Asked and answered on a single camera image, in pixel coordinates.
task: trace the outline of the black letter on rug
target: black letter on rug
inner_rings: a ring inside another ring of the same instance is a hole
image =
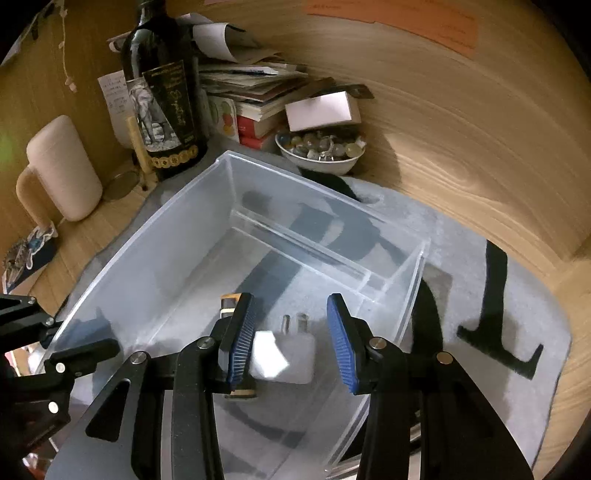
[[[502,343],[505,283],[507,281],[507,254],[494,243],[486,242],[486,284],[476,330],[457,328],[459,338],[482,353],[494,358],[514,372],[531,380],[544,350],[539,344],[530,360],[524,362],[505,350]]]

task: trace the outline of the white power adapter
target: white power adapter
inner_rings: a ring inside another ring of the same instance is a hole
[[[307,316],[298,314],[297,320],[296,332],[290,332],[290,317],[284,315],[281,332],[255,333],[249,369],[254,378],[300,385],[312,381],[316,339],[307,331]]]

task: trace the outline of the stack of books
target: stack of books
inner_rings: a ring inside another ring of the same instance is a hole
[[[332,78],[311,80],[301,65],[259,61],[203,64],[201,87],[208,95],[234,102],[240,143],[273,151],[274,136],[285,125],[285,106],[314,95],[334,84]]]

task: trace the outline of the white box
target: white box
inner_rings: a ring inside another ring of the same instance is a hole
[[[347,92],[336,92],[307,98],[285,106],[290,131],[328,125],[360,124],[357,100]]]

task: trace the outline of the bottle label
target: bottle label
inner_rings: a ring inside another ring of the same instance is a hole
[[[156,168],[195,158],[195,131],[183,61],[144,72],[127,82],[139,130]]]

